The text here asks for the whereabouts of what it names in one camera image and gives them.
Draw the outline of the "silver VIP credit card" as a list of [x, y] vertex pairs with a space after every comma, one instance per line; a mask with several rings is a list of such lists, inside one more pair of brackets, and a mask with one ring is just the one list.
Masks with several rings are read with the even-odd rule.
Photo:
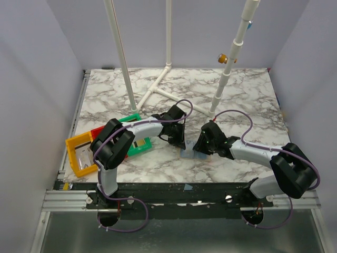
[[192, 140], [186, 140], [185, 142], [185, 153], [194, 153], [194, 146], [195, 146], [196, 142], [192, 141]]

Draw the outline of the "beige card holder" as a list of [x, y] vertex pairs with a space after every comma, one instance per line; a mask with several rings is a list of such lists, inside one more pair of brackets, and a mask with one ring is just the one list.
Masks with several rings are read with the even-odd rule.
[[182, 159], [201, 160], [201, 161], [210, 161], [211, 159], [209, 155], [196, 151], [194, 151], [194, 153], [185, 153], [184, 150], [185, 149], [180, 149], [179, 151], [179, 157]]

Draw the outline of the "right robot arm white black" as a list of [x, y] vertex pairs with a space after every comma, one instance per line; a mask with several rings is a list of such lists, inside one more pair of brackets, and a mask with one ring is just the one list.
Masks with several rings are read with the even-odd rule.
[[273, 171], [273, 175], [249, 182], [242, 193], [247, 206], [255, 206], [262, 198], [286, 194], [299, 199], [313, 183], [319, 182], [318, 173], [301, 149], [293, 143], [283, 147], [267, 147], [243, 142], [239, 137], [226, 137], [220, 127], [210, 121], [201, 127], [201, 134], [193, 150], [206, 155], [218, 154], [231, 160], [253, 162]]

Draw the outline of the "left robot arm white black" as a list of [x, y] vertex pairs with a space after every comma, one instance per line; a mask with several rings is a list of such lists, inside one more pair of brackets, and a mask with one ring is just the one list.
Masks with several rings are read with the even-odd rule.
[[145, 120], [121, 122], [111, 119], [90, 145], [93, 162], [98, 166], [98, 201], [105, 208], [116, 204], [118, 190], [117, 167], [124, 161], [132, 144], [138, 140], [167, 136], [166, 141], [185, 149], [185, 119], [187, 114], [177, 105], [168, 112], [154, 114]]

